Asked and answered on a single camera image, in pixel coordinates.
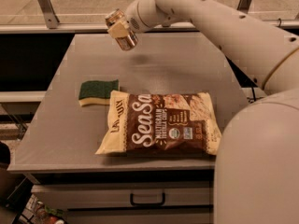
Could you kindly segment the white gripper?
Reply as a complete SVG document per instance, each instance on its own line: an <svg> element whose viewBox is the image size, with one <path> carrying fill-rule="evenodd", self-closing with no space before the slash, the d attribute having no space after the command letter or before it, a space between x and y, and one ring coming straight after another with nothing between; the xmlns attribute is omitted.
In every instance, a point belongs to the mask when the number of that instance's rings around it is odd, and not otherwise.
<svg viewBox="0 0 299 224"><path fill-rule="evenodd" d="M144 33L163 21L163 12L155 0L135 0L125 10L127 21L116 21L107 31L112 38L122 38L130 34L130 27L136 33Z"/></svg>

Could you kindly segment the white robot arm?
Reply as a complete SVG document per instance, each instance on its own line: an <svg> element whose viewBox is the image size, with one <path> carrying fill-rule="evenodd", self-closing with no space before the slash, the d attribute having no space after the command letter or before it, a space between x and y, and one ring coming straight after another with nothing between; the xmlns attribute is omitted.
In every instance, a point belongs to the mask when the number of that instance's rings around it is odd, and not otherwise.
<svg viewBox="0 0 299 224"><path fill-rule="evenodd" d="M188 21L266 94L226 126L215 224L299 224L299 36L214 0L135 0L114 38Z"/></svg>

